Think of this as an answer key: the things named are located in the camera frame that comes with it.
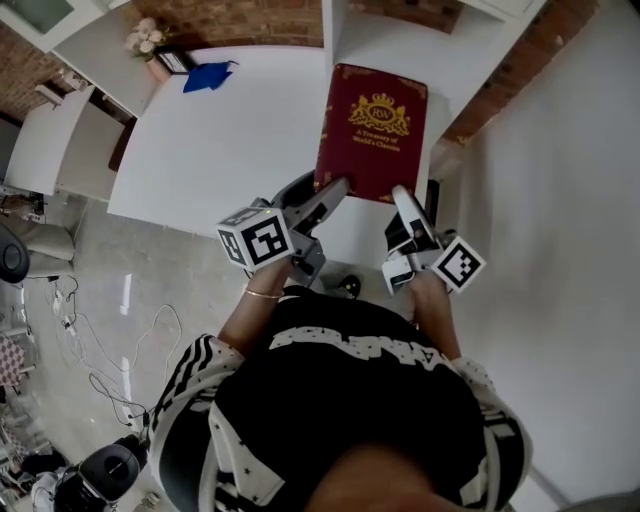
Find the striped sleeve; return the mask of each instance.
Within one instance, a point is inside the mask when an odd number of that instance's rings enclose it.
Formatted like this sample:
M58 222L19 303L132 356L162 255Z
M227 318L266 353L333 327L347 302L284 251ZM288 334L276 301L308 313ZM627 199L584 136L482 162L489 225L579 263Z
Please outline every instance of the striped sleeve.
M151 416L149 466L181 512L213 512L218 463L209 410L218 386L243 362L226 343L200 336L178 362Z
M533 445L520 418L496 393L486 370L471 359L451 361L478 401L484 423L486 466L480 492L486 512L502 510L531 466Z
M149 438L153 441L158 425L177 404L196 397L211 402L218 385L235 372L244 357L210 334L200 336L178 362L151 417Z

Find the black fan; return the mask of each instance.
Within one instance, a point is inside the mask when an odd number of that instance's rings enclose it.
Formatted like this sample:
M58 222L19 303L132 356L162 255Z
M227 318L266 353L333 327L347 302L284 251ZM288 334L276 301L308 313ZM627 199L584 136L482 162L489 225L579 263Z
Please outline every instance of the black fan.
M29 272L29 252L9 228L0 224L0 279L19 283Z

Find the black t-shirt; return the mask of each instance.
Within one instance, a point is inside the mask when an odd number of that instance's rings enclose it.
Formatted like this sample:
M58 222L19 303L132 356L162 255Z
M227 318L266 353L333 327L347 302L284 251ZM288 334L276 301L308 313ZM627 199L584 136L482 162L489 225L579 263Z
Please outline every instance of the black t-shirt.
M412 457L450 501L501 508L528 464L526 434L463 377L395 313L305 293L278 304L247 360L210 336L185 353L153 418L152 466L183 511L299 511L342 454L375 442ZM487 445L488 422L515 456ZM503 461L493 496L491 460Z

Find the book cover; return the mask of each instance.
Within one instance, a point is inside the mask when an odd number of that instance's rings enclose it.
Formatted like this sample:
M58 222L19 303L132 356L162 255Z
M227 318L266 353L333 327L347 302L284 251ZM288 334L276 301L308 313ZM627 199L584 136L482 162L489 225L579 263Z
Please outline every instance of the book cover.
M374 69L333 70L314 186L346 176L350 195L393 203L391 190L415 191L427 115L425 84Z

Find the brick wall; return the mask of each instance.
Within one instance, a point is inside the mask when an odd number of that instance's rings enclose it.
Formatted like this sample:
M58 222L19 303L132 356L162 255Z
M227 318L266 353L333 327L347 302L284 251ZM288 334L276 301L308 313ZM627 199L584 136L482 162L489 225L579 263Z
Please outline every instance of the brick wall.
M460 14L456 0L351 0L351 9L383 14L450 32ZM593 16L597 0L550 0L483 88L445 133L464 144L502 110ZM321 0L132 0L123 8L133 26L152 16L178 44L322 46ZM0 23L0 112L19 121L44 103L34 87L57 78L63 64Z
M185 47L275 44L322 47L322 0L132 0L133 25L151 16Z
M465 144L580 32L597 7L597 0L550 0L444 138Z
M70 91L57 76L61 67L56 57L45 55L0 22L0 112L24 121L29 110L45 102L34 88L48 80Z
M352 11L379 14L425 27L453 32L464 4L457 0L350 0Z

